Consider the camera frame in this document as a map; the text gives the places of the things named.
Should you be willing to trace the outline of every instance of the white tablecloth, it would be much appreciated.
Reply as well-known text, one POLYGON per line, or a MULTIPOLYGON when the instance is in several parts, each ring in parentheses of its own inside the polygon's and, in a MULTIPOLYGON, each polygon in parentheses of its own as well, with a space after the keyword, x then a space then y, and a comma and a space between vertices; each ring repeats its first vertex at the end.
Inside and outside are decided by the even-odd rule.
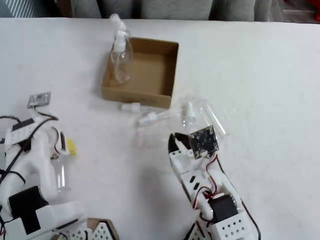
MULTIPOLYGON (((220 160, 262 239, 317 239, 320 25, 125 22, 133 36, 179 42, 173 104, 203 96, 225 116, 220 160)), ((110 22, 0 19, 0 33, 0 113, 26 118, 29 95, 52 92, 50 111, 77 146, 69 198, 111 219, 122 240, 182 239, 195 214, 167 140, 136 144, 139 115, 101 98, 110 22)))

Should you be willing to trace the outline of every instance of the spray nozzle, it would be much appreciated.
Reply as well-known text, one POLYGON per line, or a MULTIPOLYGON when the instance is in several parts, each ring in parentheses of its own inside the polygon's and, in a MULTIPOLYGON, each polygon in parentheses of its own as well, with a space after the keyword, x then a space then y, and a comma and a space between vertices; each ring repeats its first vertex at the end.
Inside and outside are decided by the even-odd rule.
POLYGON ((127 27, 125 23, 120 19, 119 15, 114 13, 110 16, 112 25, 116 30, 126 31, 127 27))

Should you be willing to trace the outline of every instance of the mounting hole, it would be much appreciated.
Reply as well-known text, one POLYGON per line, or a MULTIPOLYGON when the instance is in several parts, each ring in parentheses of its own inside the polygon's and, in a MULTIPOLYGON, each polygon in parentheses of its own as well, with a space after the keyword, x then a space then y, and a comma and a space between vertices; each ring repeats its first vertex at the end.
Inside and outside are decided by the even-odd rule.
POLYGON ((192 176, 191 179, 190 179, 190 183, 193 183, 195 178, 196 178, 196 176, 192 176))
POLYGON ((197 188, 199 187, 199 185, 200 185, 200 182, 197 182, 197 183, 194 185, 193 190, 197 190, 197 188))

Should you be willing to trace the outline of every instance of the yellow object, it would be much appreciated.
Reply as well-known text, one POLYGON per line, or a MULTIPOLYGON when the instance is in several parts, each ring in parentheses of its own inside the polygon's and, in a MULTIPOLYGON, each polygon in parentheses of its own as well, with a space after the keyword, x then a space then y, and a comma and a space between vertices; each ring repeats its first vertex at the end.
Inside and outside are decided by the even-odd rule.
POLYGON ((77 153, 76 146, 75 146, 74 142, 70 138, 68 138, 66 140, 66 146, 67 146, 67 148, 68 148, 68 150, 70 152, 70 155, 73 155, 73 156, 76 155, 76 153, 77 153))

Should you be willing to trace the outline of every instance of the open cardboard box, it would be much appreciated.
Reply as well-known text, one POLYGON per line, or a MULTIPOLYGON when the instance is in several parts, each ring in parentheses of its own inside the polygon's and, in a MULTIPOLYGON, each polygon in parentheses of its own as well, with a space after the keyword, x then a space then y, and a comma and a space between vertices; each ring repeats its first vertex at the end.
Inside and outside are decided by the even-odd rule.
POLYGON ((137 37, 131 39, 131 44, 132 78, 126 83, 118 83, 109 57, 102 83, 103 97, 117 102, 170 108, 179 44, 137 37))

